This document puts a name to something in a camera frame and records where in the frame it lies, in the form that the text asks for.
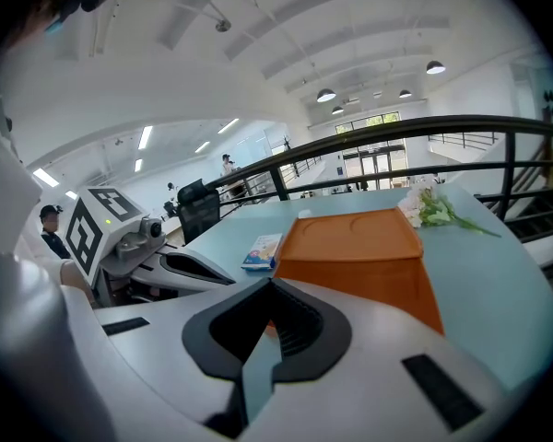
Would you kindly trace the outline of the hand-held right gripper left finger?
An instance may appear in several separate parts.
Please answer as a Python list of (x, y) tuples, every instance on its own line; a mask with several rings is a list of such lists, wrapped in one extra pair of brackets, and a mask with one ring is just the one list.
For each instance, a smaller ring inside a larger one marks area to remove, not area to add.
[(273, 303), (268, 279), (190, 297), (102, 310), (119, 440), (274, 440), (273, 393), (256, 418), (244, 366)]

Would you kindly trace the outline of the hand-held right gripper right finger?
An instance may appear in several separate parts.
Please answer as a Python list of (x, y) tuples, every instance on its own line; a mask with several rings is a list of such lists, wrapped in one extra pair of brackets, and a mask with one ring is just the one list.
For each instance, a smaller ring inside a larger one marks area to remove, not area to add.
[[(352, 338), (346, 354), (313, 382), (277, 384), (242, 441), (485, 441), (508, 415), (507, 392), (473, 356), (404, 311), (318, 285), (301, 291), (338, 308)], [(466, 411), (453, 429), (403, 362), (425, 355)]]

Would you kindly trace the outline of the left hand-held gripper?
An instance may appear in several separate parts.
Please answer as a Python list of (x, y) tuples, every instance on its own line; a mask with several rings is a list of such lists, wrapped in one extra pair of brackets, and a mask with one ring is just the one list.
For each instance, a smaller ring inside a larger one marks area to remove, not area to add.
[(115, 305), (111, 282), (130, 276), (143, 285), (178, 293), (202, 293), (235, 283), (203, 255), (165, 245), (161, 220), (112, 186), (79, 191), (65, 242), (103, 307)]

